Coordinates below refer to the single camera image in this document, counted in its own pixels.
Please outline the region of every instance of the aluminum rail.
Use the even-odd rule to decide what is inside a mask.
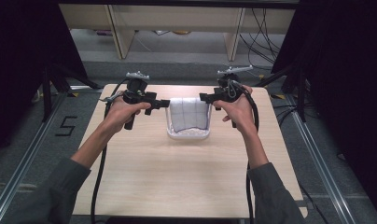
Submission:
[[[287,101],[294,105],[295,101],[291,95],[286,96]],[[356,223],[355,218],[352,215],[351,209],[348,206],[345,198],[343,197],[340,189],[337,186],[325,160],[323,159],[322,153],[314,141],[308,126],[305,122],[301,121],[301,118],[297,112],[292,112],[293,118],[300,130],[301,136],[304,139],[305,145],[314,160],[314,165],[318,171],[323,184],[328,191],[328,195],[334,204],[334,207],[340,217],[342,223]]]
[[[31,145],[26,149],[26,152],[23,155],[16,170],[14,171],[13,176],[9,179],[5,188],[0,194],[0,221],[2,220],[3,215],[11,204],[22,179],[25,177],[26,173],[29,170],[29,167],[35,159],[35,156],[40,149],[41,144],[43,143],[47,131],[49,130],[49,126],[53,122],[55,115],[66,96],[67,93],[58,94],[49,118],[46,121],[42,122],[42,124],[40,125],[39,130],[37,131],[34,139],[31,142]]]

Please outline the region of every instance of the gray sleeve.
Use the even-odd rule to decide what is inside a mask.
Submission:
[[[300,209],[272,163],[247,173],[255,193],[256,223],[305,223]]]
[[[90,172],[75,161],[61,160],[49,178],[20,205],[8,223],[69,223],[77,192]]]

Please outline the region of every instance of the wooden table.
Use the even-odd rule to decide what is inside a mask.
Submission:
[[[101,98],[116,85],[107,85]],[[157,99],[198,97],[213,93],[210,86],[149,85]],[[252,93],[259,111],[259,136],[293,198],[302,195],[265,89]],[[104,116],[105,103],[95,107],[83,141]],[[244,141],[224,111],[212,111],[210,135],[203,140],[174,140],[167,134],[165,109],[141,113],[131,131],[123,130],[108,144],[96,214],[127,217],[248,218],[245,196],[247,157]],[[75,215],[88,215],[100,157],[77,195]],[[300,208],[307,216],[306,207]]]

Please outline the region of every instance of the handheld controller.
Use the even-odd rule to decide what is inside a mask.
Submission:
[[[205,101],[207,104],[212,104],[214,101],[222,100],[225,102],[235,102],[243,93],[241,91],[242,88],[238,88],[238,86],[242,86],[240,84],[240,79],[234,72],[243,72],[253,69],[250,65],[249,67],[244,68],[229,68],[226,71],[217,71],[219,75],[224,75],[221,78],[217,79],[217,83],[219,87],[214,88],[214,94],[207,94],[207,93],[200,93],[201,101]],[[236,124],[233,122],[232,127],[236,128]]]
[[[169,106],[169,100],[156,100],[156,92],[145,91],[147,87],[145,80],[149,80],[149,76],[145,76],[138,71],[137,73],[127,73],[126,77],[129,79],[127,90],[122,94],[122,99],[125,103],[130,105],[141,102],[150,103],[151,107],[145,110],[146,115],[151,115],[153,109],[160,109],[161,107]],[[134,119],[135,114],[132,114],[132,120],[124,125],[124,129],[131,130],[133,128]]]

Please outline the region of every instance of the cable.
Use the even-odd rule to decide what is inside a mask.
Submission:
[[[297,110],[297,106],[295,106],[294,108],[291,108],[289,110],[287,110],[287,112],[284,114],[284,116],[282,116],[282,118],[278,121],[279,123],[279,127],[282,126],[282,123],[284,122],[285,118],[291,114],[293,111]]]
[[[111,95],[114,95],[116,94],[117,90],[119,89],[119,86],[124,83],[126,80],[128,80],[128,78],[124,78],[117,86],[116,88],[113,90],[112,94]],[[110,110],[110,106],[112,105],[112,103],[106,103],[106,108],[105,108],[105,114],[104,114],[104,118],[106,118],[107,114],[109,113],[109,110]],[[105,168],[105,159],[106,159],[106,152],[107,152],[107,145],[105,146],[105,148],[102,150],[102,157],[101,157],[101,162],[99,164],[99,171],[98,171],[98,175],[96,177],[96,182],[95,182],[95,186],[93,188],[93,193],[92,193],[92,200],[91,200],[91,223],[92,224],[96,224],[98,222],[104,222],[103,220],[95,220],[95,205],[96,205],[96,198],[98,197],[98,190],[99,190],[99,187],[101,185],[101,179],[102,179],[102,174],[104,172],[104,168]]]
[[[255,101],[253,100],[252,96],[250,95],[250,92],[239,82],[237,81],[232,81],[231,84],[238,88],[246,97],[247,101],[249,101],[249,104],[251,105],[253,109],[253,117],[255,120],[255,126],[256,130],[258,131],[259,127],[259,120],[258,120],[258,107],[256,106]],[[250,170],[250,164],[249,161],[247,162],[247,168],[246,170]],[[250,179],[249,175],[246,175],[246,199],[247,199],[247,206],[249,209],[249,222],[250,224],[254,224],[254,214],[253,214],[253,204],[252,204],[252,195],[250,192]]]
[[[328,220],[326,219],[326,217],[323,215],[322,211],[320,211],[320,209],[317,207],[316,203],[314,202],[314,200],[312,199],[312,197],[310,196],[310,194],[307,192],[307,190],[302,186],[302,184],[299,182],[299,186],[300,188],[302,189],[302,191],[304,191],[305,195],[307,195],[308,199],[311,201],[311,203],[314,205],[314,208],[316,209],[316,211],[319,213],[319,215],[322,217],[323,221],[328,224]]]
[[[273,56],[274,59],[276,59],[276,56],[275,56],[275,53],[274,53],[274,50],[273,48],[271,47],[271,44],[273,44],[273,42],[270,40],[270,38],[268,37],[268,29],[267,29],[267,22],[266,22],[266,15],[267,15],[267,10],[265,8],[263,8],[263,21],[261,22],[261,24],[258,22],[258,18],[256,16],[256,13],[254,11],[254,9],[252,8],[252,13],[253,13],[253,17],[255,18],[256,20],[256,23],[258,24],[258,34],[259,33],[262,33],[264,39],[267,41],[267,44],[268,44],[268,48],[265,48],[265,49],[268,49],[270,52],[271,52],[271,55]]]
[[[265,59],[265,60],[268,61],[269,63],[274,63],[274,60],[273,60],[273,59],[267,57],[265,54],[263,54],[263,53],[261,53],[260,51],[258,51],[257,49],[254,49],[254,48],[253,48],[253,44],[254,44],[255,42],[253,42],[251,45],[249,45],[249,44],[246,42],[246,40],[244,39],[244,37],[243,37],[241,34],[239,34],[239,36],[240,36],[241,39],[244,41],[244,43],[246,44],[246,46],[249,48],[249,53],[250,53],[250,51],[253,51],[253,52],[255,52],[258,56],[260,56],[261,58]]]
[[[249,48],[249,51],[247,52],[247,60],[249,61],[249,63],[250,63],[253,67],[255,67],[255,68],[270,71],[271,68],[267,68],[267,67],[259,67],[259,66],[256,66],[256,65],[252,64],[252,62],[251,62],[251,60],[250,60],[250,51],[253,50],[253,51],[257,52],[257,53],[258,53],[258,56],[260,56],[260,57],[262,57],[262,58],[264,58],[264,57],[266,57],[266,56],[263,57],[263,56],[262,56],[262,53],[256,51],[255,49],[252,49],[252,45],[253,45],[253,44],[249,46],[249,44],[246,43],[246,41],[244,40],[244,38],[243,38],[241,35],[240,35],[240,37],[242,38],[242,40],[244,41],[244,43],[246,44],[246,46]]]
[[[256,18],[256,15],[255,15],[255,12],[254,12],[253,8],[252,8],[252,13],[253,13],[253,16]],[[265,18],[263,18],[263,21],[261,22],[261,26],[259,26],[259,28],[262,27],[264,21],[265,21]],[[259,35],[259,34],[260,34],[260,29],[258,29],[258,33],[256,34],[256,37],[255,37],[255,38],[253,38],[253,36],[249,33],[250,37],[253,39],[253,41],[256,42],[256,44],[258,44],[260,47],[262,47],[262,48],[264,48],[264,49],[267,49],[266,47],[260,45],[260,44],[256,41],[256,40],[258,39],[258,35]]]

